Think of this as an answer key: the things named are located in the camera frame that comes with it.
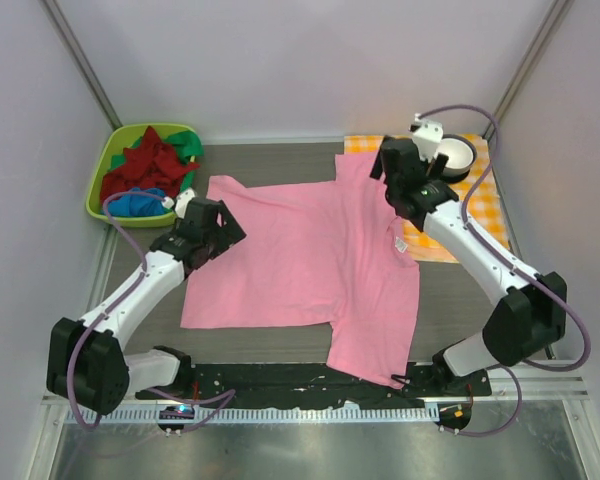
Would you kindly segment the lime green plastic basket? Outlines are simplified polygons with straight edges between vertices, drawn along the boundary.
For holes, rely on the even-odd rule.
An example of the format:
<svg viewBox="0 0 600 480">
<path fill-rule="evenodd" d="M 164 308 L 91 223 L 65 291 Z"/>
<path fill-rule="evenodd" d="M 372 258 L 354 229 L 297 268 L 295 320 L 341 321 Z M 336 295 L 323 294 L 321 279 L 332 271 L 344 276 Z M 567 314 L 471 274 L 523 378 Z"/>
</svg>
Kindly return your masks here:
<svg viewBox="0 0 600 480">
<path fill-rule="evenodd" d="M 178 156 L 191 162 L 196 162 L 204 155 L 204 147 L 197 132 L 187 125 L 177 123 L 150 122 L 124 125 L 116 129 L 103 147 L 100 158 L 96 162 L 91 183 L 86 195 L 86 211 L 92 217 L 109 222 L 107 217 L 101 213 L 102 202 L 100 200 L 102 180 L 104 176 L 119 166 L 122 161 L 124 148 L 137 147 L 146 129 L 151 126 L 163 141 L 176 136 L 175 147 Z"/>
</svg>

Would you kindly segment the orange checkered cloth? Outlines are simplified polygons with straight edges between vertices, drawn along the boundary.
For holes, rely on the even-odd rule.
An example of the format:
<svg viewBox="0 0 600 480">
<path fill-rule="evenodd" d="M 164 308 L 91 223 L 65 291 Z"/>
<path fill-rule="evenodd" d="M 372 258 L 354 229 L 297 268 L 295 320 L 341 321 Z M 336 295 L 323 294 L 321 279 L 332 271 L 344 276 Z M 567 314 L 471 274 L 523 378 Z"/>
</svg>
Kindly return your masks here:
<svg viewBox="0 0 600 480">
<path fill-rule="evenodd" d="M 477 151 L 477 159 L 472 166 L 468 177 L 452 188 L 463 200 L 470 187 L 483 174 L 489 165 L 489 151 L 487 142 L 476 134 L 461 134 Z M 381 143 L 380 135 L 352 135 L 344 139 L 344 152 L 375 153 Z M 468 211 L 471 216 L 485 228 L 502 246 L 509 248 L 509 236 L 505 218 L 501 208 L 500 196 L 492 173 L 478 186 L 471 195 Z M 407 246 L 407 251 L 417 261 L 456 263 L 457 260 L 441 244 L 417 231 L 410 223 L 404 221 L 402 227 L 402 240 Z"/>
</svg>

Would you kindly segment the pink t shirt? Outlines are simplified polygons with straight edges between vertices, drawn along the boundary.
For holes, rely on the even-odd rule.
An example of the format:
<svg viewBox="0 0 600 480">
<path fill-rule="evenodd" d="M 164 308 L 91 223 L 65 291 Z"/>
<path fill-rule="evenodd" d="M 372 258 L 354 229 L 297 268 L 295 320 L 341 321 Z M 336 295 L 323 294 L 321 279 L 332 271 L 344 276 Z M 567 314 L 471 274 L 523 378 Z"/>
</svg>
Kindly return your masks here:
<svg viewBox="0 0 600 480">
<path fill-rule="evenodd" d="M 374 155 L 341 154 L 332 181 L 247 187 L 214 176 L 245 238 L 188 278 L 186 329 L 327 324 L 332 369 L 396 387 L 407 366 L 420 272 L 402 222 L 371 177 Z"/>
</svg>

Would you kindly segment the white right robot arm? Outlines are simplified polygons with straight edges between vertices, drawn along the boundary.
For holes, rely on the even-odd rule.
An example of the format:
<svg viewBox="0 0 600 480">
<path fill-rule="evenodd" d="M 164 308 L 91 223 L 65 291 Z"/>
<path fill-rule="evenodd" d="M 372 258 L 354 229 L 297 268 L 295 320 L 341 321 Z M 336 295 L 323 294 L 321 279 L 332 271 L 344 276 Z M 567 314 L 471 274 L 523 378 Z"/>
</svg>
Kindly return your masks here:
<svg viewBox="0 0 600 480">
<path fill-rule="evenodd" d="M 430 177 L 416 144 L 383 138 L 372 178 L 384 183 L 395 213 L 443 245 L 487 295 L 493 311 L 478 333 L 436 353 L 433 376 L 451 383 L 501 364 L 514 366 L 562 339 L 567 286 L 517 259 L 470 215 L 443 180 Z"/>
</svg>

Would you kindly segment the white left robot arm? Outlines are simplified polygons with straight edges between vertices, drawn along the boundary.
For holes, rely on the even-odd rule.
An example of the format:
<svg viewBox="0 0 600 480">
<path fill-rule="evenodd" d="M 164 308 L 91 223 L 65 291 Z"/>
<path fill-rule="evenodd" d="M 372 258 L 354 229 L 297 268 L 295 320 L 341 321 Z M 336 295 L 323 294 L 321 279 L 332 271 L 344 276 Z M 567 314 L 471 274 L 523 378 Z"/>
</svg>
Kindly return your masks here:
<svg viewBox="0 0 600 480">
<path fill-rule="evenodd" d="M 160 301 L 189 275 L 245 239 L 223 201 L 180 196 L 170 231 L 142 255 L 137 269 L 105 300 L 79 319 L 52 328 L 47 389 L 66 398 L 72 412 L 104 417 L 128 395 L 189 393 L 190 355 L 166 346 L 127 355 L 132 334 Z"/>
</svg>

